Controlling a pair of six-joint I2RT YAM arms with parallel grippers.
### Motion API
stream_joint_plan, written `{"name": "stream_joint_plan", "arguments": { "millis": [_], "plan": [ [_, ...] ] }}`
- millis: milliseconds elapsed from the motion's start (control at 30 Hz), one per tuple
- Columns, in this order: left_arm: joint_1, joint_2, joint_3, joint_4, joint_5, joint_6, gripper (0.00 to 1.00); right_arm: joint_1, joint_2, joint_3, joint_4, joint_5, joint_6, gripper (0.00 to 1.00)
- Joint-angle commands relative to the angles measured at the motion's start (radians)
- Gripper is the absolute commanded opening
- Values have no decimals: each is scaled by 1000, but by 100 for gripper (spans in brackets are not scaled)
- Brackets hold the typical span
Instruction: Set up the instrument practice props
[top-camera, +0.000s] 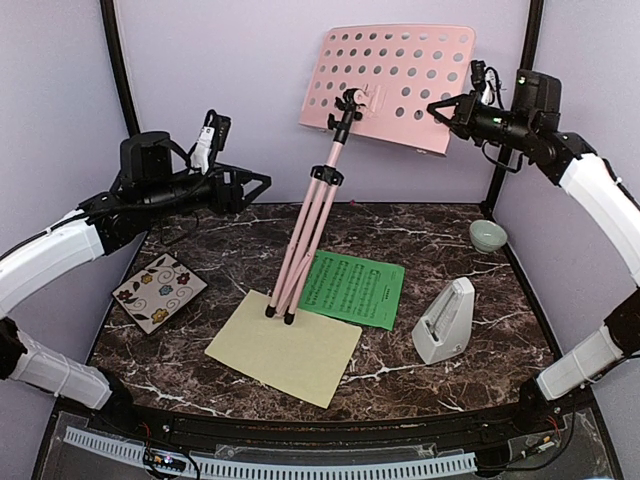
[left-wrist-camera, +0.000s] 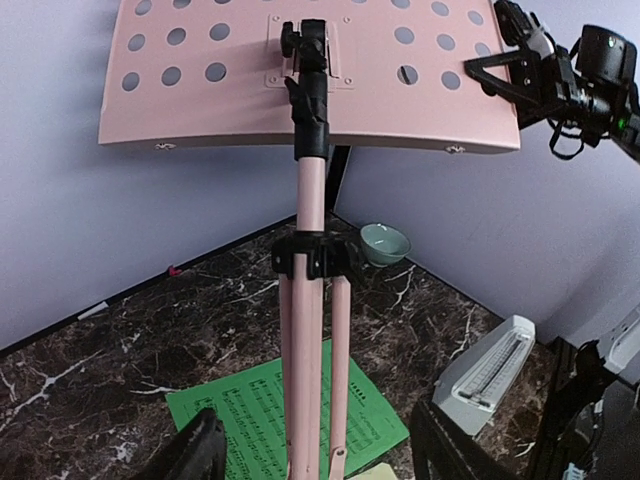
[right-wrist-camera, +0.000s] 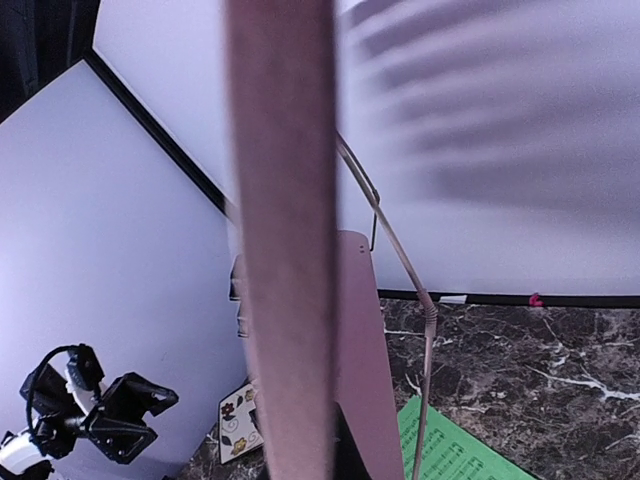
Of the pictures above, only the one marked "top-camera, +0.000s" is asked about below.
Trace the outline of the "pink perforated music stand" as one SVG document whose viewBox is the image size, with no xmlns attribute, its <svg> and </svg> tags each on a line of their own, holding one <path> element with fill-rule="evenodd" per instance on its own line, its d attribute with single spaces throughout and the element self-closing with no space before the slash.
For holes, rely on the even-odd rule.
<svg viewBox="0 0 640 480">
<path fill-rule="evenodd" d="M 443 155 L 449 130 L 427 111 L 464 88 L 476 42 L 469 26 L 386 24 L 339 27 L 325 36 L 299 122 L 332 133 L 291 234 L 267 317 L 292 324 L 315 252 L 344 177 L 337 168 L 350 135 Z"/>
</svg>

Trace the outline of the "green sheet music page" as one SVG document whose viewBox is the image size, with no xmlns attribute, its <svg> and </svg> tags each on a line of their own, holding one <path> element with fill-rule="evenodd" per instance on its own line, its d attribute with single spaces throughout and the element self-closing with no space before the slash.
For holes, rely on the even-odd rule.
<svg viewBox="0 0 640 480">
<path fill-rule="evenodd" d="M 298 307 L 390 331 L 404 277 L 400 265 L 318 250 Z"/>
</svg>

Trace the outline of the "yellow paper sheet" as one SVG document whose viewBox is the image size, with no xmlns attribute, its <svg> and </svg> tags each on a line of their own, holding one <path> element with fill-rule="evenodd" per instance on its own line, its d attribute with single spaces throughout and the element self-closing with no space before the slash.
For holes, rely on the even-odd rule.
<svg viewBox="0 0 640 480">
<path fill-rule="evenodd" d="M 362 334 L 358 326 L 300 311 L 287 325 L 265 316 L 269 297 L 251 290 L 205 354 L 281 392 L 328 408 Z"/>
</svg>

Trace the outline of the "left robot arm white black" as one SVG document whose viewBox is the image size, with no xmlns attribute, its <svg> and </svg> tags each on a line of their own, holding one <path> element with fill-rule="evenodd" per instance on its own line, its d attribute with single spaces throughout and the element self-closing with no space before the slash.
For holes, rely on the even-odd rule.
<svg viewBox="0 0 640 480">
<path fill-rule="evenodd" d="M 153 223 L 207 208 L 235 214 L 271 185 L 267 175 L 220 164 L 224 133 L 206 127 L 187 154 L 163 131 L 134 135 L 120 145 L 114 187 L 1 256 L 1 377 L 101 411 L 120 436 L 141 427 L 131 395 L 112 374 L 78 363 L 20 330 L 10 312 L 76 267 L 130 244 Z"/>
</svg>

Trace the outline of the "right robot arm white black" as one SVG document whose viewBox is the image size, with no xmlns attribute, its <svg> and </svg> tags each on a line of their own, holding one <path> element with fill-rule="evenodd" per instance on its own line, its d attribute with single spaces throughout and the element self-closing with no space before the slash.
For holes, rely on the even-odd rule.
<svg viewBox="0 0 640 480">
<path fill-rule="evenodd" d="M 559 79 L 521 69 L 516 76 L 511 109 L 485 104 L 482 74 L 472 74 L 467 94 L 430 103 L 426 110 L 453 134 L 515 150 L 571 198 L 596 222 L 624 260 L 633 280 L 639 278 L 639 204 L 610 163 L 580 135 L 562 132 Z M 510 413 L 521 434 L 534 432 L 549 416 L 547 402 L 591 383 L 639 353 L 639 295 L 631 294 L 602 326 L 521 389 L 526 398 Z"/>
</svg>

